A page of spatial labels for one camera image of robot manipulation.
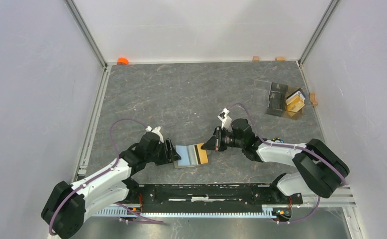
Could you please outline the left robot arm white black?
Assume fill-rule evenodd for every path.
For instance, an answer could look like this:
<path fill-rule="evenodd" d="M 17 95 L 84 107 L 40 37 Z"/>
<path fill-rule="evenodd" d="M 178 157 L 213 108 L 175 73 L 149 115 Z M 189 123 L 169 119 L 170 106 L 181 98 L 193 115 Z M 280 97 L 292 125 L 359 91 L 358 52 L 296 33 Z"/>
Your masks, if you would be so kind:
<path fill-rule="evenodd" d="M 148 163 L 170 164 L 181 159 L 170 139 L 146 132 L 138 143 L 119 152 L 106 167 L 73 183 L 57 183 L 41 212 L 49 234 L 62 239 L 72 237 L 83 223 L 103 208 L 125 201 L 133 203 L 139 190 L 131 176 Z"/>

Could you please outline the olive card holder wallet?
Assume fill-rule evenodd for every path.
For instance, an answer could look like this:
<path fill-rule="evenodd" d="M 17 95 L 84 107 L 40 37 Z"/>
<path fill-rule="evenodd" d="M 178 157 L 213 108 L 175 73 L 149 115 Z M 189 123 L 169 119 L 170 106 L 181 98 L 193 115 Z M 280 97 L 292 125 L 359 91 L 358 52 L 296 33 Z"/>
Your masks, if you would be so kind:
<path fill-rule="evenodd" d="M 194 156 L 194 144 L 192 145 L 176 145 L 176 152 L 181 156 L 181 160 L 174 162 L 175 168 L 189 168 L 200 166 L 197 165 Z"/>

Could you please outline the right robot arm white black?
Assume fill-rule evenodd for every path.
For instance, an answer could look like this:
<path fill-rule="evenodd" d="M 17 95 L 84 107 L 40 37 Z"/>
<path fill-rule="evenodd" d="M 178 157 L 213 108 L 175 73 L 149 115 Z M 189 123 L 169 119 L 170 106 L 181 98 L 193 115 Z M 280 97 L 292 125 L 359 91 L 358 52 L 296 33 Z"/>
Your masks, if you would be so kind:
<path fill-rule="evenodd" d="M 227 148 L 240 148 L 251 161 L 278 163 L 295 167 L 294 174 L 282 174 L 270 189 L 270 197 L 283 203 L 295 193 L 313 193 L 329 198 L 345 184 L 349 167 L 321 140 L 289 144 L 261 139 L 254 134 L 246 119 L 236 119 L 231 129 L 215 128 L 212 137 L 202 146 L 204 150 L 223 152 Z"/>

